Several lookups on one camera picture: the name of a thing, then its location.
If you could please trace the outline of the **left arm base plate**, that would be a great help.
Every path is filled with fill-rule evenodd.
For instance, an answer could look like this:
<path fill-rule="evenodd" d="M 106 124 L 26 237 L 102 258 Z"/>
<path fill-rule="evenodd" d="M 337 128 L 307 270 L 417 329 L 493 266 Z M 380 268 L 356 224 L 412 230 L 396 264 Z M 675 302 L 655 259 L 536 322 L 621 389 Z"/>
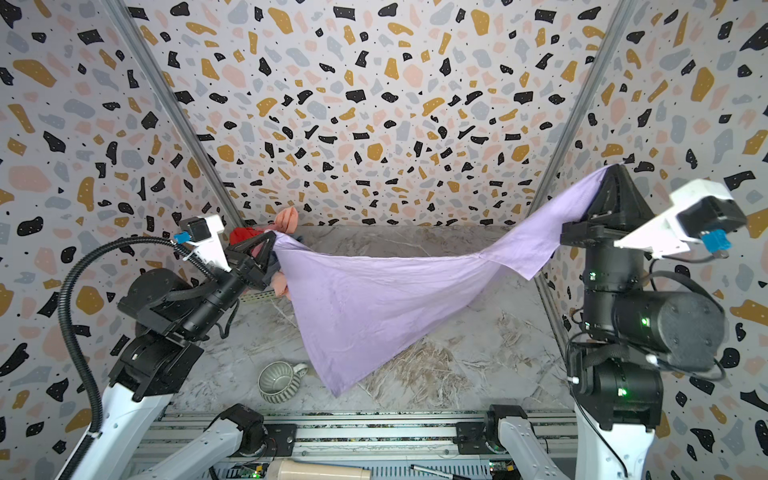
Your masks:
<path fill-rule="evenodd" d="M 296 424 L 265 424 L 260 458 L 288 458 L 293 455 L 298 426 Z"/>

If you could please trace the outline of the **lilac t shirt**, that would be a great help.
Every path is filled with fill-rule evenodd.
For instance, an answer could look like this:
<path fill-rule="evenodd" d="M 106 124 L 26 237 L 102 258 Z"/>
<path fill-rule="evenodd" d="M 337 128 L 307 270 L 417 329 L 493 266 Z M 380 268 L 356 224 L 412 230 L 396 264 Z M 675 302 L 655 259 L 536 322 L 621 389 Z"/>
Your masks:
<path fill-rule="evenodd" d="M 286 234 L 274 246 L 309 360 L 340 396 L 471 303 L 507 268 L 532 279 L 579 220 L 607 170 L 549 201 L 491 246 L 447 257 L 375 258 L 317 253 Z"/>

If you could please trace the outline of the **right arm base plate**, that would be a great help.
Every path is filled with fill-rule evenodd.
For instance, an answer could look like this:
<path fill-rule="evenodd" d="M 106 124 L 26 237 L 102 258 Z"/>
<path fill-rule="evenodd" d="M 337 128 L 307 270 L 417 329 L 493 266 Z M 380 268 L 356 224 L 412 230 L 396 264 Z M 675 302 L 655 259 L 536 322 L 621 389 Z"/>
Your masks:
<path fill-rule="evenodd" d="M 498 452 L 492 425 L 487 422 L 458 422 L 453 443 L 460 455 L 483 455 Z"/>

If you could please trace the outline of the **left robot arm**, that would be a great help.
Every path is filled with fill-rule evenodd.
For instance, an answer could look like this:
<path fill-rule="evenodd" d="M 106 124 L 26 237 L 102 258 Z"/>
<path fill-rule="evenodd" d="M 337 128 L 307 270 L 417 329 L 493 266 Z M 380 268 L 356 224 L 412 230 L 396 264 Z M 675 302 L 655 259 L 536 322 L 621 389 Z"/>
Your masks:
<path fill-rule="evenodd" d="M 58 321 L 64 343 L 78 372 L 91 422 L 59 476 L 62 479 L 118 479 L 154 420 L 180 391 L 201 357 L 201 342 L 224 314 L 234 315 L 248 289 L 267 287 L 268 263 L 277 234 L 268 230 L 234 246 L 222 247 L 215 234 L 202 238 L 204 221 L 185 225 L 174 239 L 126 237 L 85 255 L 65 278 L 58 296 Z M 173 248 L 205 276 L 191 286 L 165 268 L 149 270 L 130 285 L 118 310 L 137 323 L 130 341 L 100 389 L 78 340 L 71 317 L 75 283 L 96 260 L 134 244 Z"/>

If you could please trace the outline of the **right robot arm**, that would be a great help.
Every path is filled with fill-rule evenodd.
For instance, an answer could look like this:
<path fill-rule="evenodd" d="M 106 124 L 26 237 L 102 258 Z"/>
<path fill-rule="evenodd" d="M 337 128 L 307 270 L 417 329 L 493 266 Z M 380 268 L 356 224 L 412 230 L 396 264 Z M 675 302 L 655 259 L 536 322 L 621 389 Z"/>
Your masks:
<path fill-rule="evenodd" d="M 723 307 L 700 284 L 673 271 L 674 291 L 654 288 L 647 265 L 704 245 L 728 246 L 743 218 L 720 183 L 697 179 L 654 213 L 621 165 L 602 168 L 546 202 L 533 220 L 556 246 L 584 250 L 582 321 L 562 353 L 577 426 L 579 479 L 638 479 L 662 417 L 662 374 L 725 377 L 717 352 Z"/>

